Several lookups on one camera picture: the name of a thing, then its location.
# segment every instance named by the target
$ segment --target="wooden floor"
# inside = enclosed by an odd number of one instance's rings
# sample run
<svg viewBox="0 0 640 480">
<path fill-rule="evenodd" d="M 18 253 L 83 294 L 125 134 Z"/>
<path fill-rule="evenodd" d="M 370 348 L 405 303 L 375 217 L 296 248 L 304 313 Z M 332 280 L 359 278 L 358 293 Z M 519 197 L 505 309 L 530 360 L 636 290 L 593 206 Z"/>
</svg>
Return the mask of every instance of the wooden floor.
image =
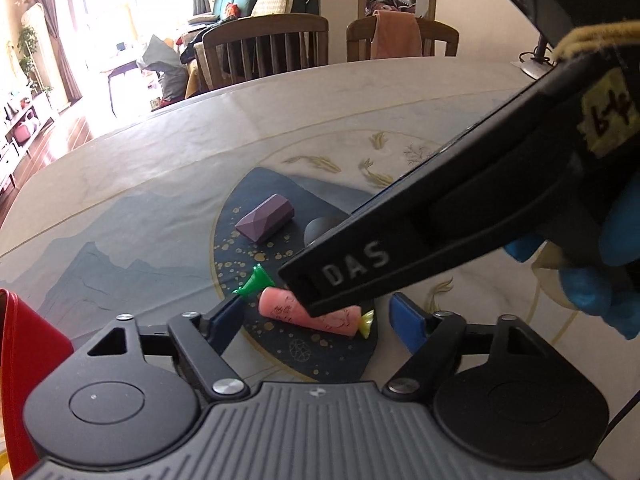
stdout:
<svg viewBox="0 0 640 480">
<path fill-rule="evenodd" d="M 86 106 L 80 100 L 60 114 L 55 123 L 46 126 L 29 148 L 31 158 L 25 155 L 14 173 L 17 189 L 11 183 L 0 194 L 0 228 L 20 188 L 38 171 L 61 156 L 79 148 L 104 131 L 92 130 L 86 116 Z"/>
</svg>

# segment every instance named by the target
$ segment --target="red object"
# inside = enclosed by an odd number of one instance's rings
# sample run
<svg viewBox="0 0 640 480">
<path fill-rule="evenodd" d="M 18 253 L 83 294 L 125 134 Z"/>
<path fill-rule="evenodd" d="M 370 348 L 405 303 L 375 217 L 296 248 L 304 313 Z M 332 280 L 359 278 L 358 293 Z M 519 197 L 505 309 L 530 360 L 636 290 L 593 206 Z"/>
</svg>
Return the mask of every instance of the red object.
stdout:
<svg viewBox="0 0 640 480">
<path fill-rule="evenodd" d="M 18 144 L 27 142 L 31 137 L 31 131 L 25 121 L 22 121 L 14 128 L 14 138 Z"/>
<path fill-rule="evenodd" d="M 22 423 L 29 394 L 73 352 L 71 341 L 31 310 L 16 294 L 0 289 L 4 318 L 0 360 L 2 422 L 14 478 L 38 462 Z"/>
<path fill-rule="evenodd" d="M 165 106 L 168 106 L 168 105 L 172 105 L 174 103 L 179 103 L 180 101 L 184 101 L 184 97 L 177 97 L 175 99 L 162 99 L 160 101 L 160 106 L 156 108 L 156 110 L 159 110 L 160 108 L 164 108 Z"/>
<path fill-rule="evenodd" d="M 225 18 L 230 18 L 231 16 L 235 16 L 236 18 L 240 17 L 240 7 L 236 4 L 226 4 Z"/>
</svg>

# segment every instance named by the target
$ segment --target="dark blue placemat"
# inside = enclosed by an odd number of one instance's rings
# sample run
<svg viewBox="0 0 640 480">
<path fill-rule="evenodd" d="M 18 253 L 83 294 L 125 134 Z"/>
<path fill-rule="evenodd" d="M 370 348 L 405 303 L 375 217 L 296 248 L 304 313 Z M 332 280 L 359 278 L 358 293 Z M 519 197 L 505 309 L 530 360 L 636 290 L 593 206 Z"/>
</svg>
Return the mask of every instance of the dark blue placemat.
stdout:
<svg viewBox="0 0 640 480">
<path fill-rule="evenodd" d="M 240 235 L 239 219 L 274 193 L 286 197 L 296 211 L 293 220 L 261 244 Z M 276 283 L 286 260 L 303 248 L 306 225 L 322 216 L 346 218 L 346 213 L 301 188 L 290 178 L 265 168 L 251 170 L 226 199 L 214 231 L 213 259 L 218 281 L 226 296 L 244 283 L 256 263 L 262 264 Z M 376 323 L 369 339 L 318 332 L 267 319 L 250 298 L 244 328 L 255 343 L 298 373 L 319 381 L 351 382 L 362 376 L 376 349 Z"/>
</svg>

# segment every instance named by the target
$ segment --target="pillow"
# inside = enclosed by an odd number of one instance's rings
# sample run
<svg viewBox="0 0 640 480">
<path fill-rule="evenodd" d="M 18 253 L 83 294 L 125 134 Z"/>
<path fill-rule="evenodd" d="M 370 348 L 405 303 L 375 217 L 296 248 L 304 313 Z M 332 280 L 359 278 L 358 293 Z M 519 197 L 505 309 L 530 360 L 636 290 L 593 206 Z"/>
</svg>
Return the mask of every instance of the pillow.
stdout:
<svg viewBox="0 0 640 480">
<path fill-rule="evenodd" d="M 189 18 L 187 20 L 187 23 L 189 23 L 189 25 L 196 25 L 197 23 L 215 23 L 219 19 L 220 17 L 217 16 L 216 14 L 211 14 L 210 12 L 207 12 L 206 14 L 197 14 L 196 16 Z"/>
</svg>

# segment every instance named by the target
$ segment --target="pink towel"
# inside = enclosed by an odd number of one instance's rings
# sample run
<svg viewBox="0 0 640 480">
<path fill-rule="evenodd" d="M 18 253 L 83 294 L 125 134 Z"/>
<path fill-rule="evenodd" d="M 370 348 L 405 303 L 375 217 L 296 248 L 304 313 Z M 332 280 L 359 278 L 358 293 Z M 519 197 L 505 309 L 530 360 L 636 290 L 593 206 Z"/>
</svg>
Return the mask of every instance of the pink towel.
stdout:
<svg viewBox="0 0 640 480">
<path fill-rule="evenodd" d="M 371 43 L 371 59 L 422 55 L 420 27 L 412 13 L 375 10 L 373 15 L 377 20 Z"/>
</svg>

